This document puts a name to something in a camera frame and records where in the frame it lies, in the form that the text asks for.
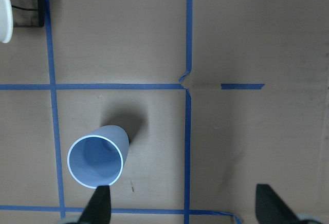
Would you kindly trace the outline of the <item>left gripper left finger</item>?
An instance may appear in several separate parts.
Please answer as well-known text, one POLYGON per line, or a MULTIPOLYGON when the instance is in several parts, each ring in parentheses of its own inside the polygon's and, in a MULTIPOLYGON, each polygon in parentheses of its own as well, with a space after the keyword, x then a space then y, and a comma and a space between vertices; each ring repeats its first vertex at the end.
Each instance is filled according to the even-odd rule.
POLYGON ((108 185, 98 186, 80 216, 78 223, 110 223, 111 194, 108 185))

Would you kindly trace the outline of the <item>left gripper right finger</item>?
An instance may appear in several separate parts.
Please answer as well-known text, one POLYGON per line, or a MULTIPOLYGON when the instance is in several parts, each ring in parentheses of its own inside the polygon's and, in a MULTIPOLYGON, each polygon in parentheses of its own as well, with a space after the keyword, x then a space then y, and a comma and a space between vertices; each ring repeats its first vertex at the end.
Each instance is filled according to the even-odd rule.
POLYGON ((299 223, 300 219, 268 184, 257 184, 255 215, 258 223, 299 223))

